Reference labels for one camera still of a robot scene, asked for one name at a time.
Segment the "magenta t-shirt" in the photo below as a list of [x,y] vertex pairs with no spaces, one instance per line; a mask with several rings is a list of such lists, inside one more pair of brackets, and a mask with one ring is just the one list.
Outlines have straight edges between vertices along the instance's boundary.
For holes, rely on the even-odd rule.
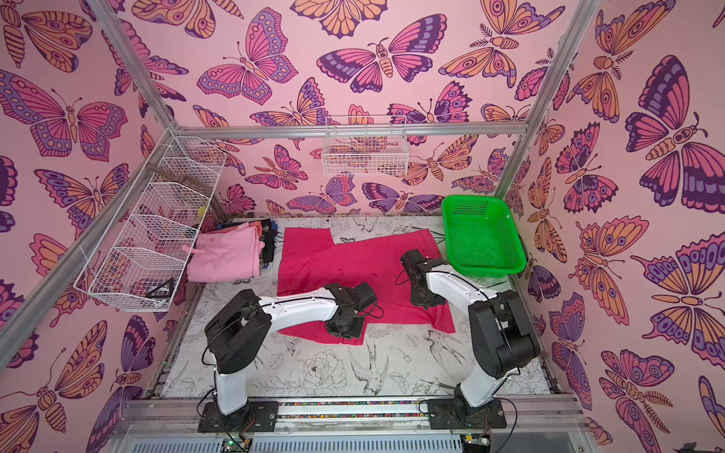
[[366,320],[366,326],[428,325],[453,334],[456,328],[449,305],[424,309],[412,304],[412,286],[400,260],[414,249],[426,258],[441,257],[428,230],[338,245],[327,228],[287,228],[278,295],[313,292],[328,284],[353,288],[367,283],[379,307],[375,316]]

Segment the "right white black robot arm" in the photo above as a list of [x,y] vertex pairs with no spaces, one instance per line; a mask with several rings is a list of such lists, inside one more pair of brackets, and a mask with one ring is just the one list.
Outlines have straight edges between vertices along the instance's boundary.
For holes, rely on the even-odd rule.
[[469,432],[506,428],[496,393],[541,354],[526,304],[517,292],[484,288],[444,260],[426,258],[417,249],[406,252],[401,264],[411,284],[413,305],[427,310],[449,304],[469,320],[475,364],[456,385],[452,398],[427,403],[430,427]]

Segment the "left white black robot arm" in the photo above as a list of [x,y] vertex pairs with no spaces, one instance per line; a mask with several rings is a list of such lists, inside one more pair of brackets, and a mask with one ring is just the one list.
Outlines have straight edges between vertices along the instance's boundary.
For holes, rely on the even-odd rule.
[[198,430],[224,434],[272,431],[278,409],[271,403],[256,408],[247,392],[247,374],[267,337],[321,322],[335,338],[360,339],[377,307],[378,298],[366,283],[354,288],[329,284],[290,296],[257,296],[251,289],[236,294],[205,326],[213,401],[205,405]]

